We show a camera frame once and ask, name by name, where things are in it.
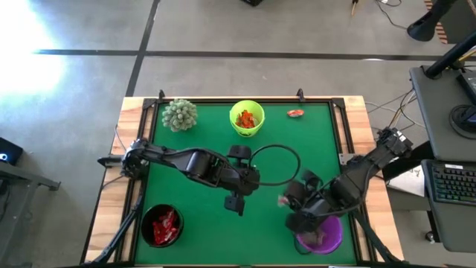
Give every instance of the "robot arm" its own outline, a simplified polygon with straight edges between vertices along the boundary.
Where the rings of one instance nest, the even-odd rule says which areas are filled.
[[[318,187],[320,179],[310,171],[304,174],[304,183],[290,182],[284,196],[293,213],[286,218],[286,226],[297,234],[314,232],[328,216],[340,217],[357,209],[364,202],[370,179],[393,158],[410,153],[411,145],[400,131],[386,128],[379,133],[377,147],[351,159],[328,188]]]
[[[121,173],[138,178],[149,162],[175,168],[194,182],[231,191],[231,195],[225,198],[225,208],[242,216],[245,207],[243,196],[249,196],[258,189],[260,173],[242,162],[251,157],[249,147],[234,145],[228,157],[236,159],[236,163],[231,164],[227,157],[209,149],[173,150],[140,139],[131,144],[121,159]]]

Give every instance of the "green mat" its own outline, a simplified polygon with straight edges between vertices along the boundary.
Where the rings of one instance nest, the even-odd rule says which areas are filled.
[[[252,150],[267,144],[285,144],[301,157],[302,167],[313,170],[324,182],[339,174],[338,152],[332,131],[331,115],[326,104],[264,104],[266,121],[252,138],[238,136],[230,125],[229,104],[198,104],[197,125],[173,133],[158,122],[154,144],[177,150],[206,147],[224,155],[233,144],[248,145]],[[290,109],[304,108],[301,118],[289,118]],[[294,156],[271,148],[254,160],[261,182],[288,179],[296,168]],[[209,188],[186,179],[165,166],[152,165],[147,184],[144,212],[161,204],[173,204],[184,216],[184,231],[172,246],[157,249],[139,237],[137,264],[355,264],[348,217],[342,217],[344,241],[329,255],[300,255],[291,232],[284,226],[287,207],[277,206],[277,197],[285,185],[260,186],[245,197],[243,217],[225,210],[229,192]]]

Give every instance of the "black keyboard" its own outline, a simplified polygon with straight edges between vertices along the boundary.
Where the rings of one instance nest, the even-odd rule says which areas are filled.
[[[435,201],[476,205],[476,164],[430,161],[425,165]]]

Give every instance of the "green succulent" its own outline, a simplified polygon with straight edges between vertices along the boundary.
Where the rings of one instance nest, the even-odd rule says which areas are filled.
[[[170,127],[173,132],[188,130],[196,125],[196,105],[188,100],[175,99],[162,112],[164,127]]]

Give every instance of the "paper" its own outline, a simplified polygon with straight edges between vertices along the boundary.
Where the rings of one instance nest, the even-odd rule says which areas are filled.
[[[423,175],[422,166],[412,168],[400,174],[398,177],[391,179],[388,183],[388,187],[424,197],[425,176]]]

